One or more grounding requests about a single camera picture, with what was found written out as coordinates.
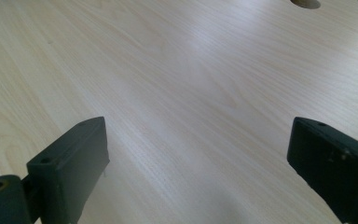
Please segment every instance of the light wood grain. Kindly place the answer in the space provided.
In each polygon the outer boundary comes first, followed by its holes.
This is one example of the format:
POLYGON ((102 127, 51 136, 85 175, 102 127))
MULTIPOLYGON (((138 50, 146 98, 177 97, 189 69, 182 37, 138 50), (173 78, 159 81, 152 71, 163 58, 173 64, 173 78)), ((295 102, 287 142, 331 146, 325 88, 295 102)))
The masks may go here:
POLYGON ((0 1, 0 175, 105 116, 80 223, 339 223, 295 116, 358 139, 358 1, 0 1))

